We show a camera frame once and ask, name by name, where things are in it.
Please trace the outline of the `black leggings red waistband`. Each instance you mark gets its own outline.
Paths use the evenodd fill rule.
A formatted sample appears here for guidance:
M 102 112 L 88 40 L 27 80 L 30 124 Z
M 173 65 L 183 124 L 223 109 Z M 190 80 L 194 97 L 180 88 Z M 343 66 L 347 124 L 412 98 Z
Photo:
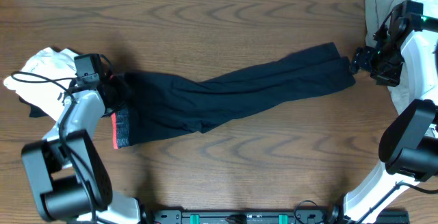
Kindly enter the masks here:
M 355 84 L 348 58 L 332 42 L 203 82 L 139 71 L 121 77 L 132 96 L 111 116 L 115 149 L 204 134 L 287 101 L 330 95 Z

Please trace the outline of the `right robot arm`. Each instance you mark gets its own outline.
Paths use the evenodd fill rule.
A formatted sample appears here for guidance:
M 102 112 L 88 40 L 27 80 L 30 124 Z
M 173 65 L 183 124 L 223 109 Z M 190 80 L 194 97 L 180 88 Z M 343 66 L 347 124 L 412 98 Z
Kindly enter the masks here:
M 396 87 L 409 75 L 409 105 L 385 130 L 379 161 L 370 174 L 333 206 L 327 223 L 408 223 L 406 212 L 386 207 L 404 191 L 435 195 L 418 185 L 437 176 L 437 17 L 432 5 L 396 5 L 374 34 L 375 47 L 358 48 L 350 70 L 370 73 L 376 84 Z

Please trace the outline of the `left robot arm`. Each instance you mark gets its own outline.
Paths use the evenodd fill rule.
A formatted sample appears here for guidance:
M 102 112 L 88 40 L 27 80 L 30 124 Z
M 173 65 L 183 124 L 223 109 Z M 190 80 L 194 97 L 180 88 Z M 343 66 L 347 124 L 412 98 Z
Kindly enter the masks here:
M 42 140 L 21 157 L 40 217 L 47 222 L 142 223 L 140 203 L 113 191 L 92 142 L 102 116 L 121 108 L 130 91 L 118 77 L 77 79 L 64 110 Z

